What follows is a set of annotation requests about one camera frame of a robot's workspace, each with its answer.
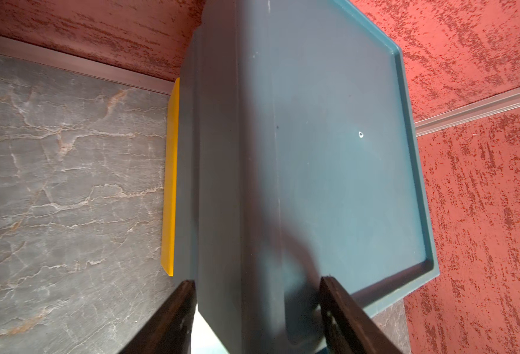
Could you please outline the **teal bottom drawer yellow case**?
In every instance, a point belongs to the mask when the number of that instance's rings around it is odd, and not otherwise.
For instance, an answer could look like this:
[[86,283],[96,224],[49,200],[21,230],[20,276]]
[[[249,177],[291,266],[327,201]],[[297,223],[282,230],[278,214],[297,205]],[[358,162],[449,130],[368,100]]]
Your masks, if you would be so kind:
[[161,265],[170,277],[174,276],[179,113],[180,78],[177,78],[176,81],[174,81],[174,86],[167,107],[161,241]]

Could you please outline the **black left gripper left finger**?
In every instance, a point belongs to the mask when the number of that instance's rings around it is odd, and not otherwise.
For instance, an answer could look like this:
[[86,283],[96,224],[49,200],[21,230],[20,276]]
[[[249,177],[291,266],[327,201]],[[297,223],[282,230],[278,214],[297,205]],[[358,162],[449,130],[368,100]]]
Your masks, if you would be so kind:
[[195,281],[184,280],[120,354],[188,353],[196,306]]

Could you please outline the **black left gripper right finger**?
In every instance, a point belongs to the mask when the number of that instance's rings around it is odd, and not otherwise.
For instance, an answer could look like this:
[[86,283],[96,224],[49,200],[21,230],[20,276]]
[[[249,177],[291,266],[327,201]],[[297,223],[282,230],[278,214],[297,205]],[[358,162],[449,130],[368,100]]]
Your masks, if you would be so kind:
[[329,353],[400,352],[334,277],[320,279],[319,302]]

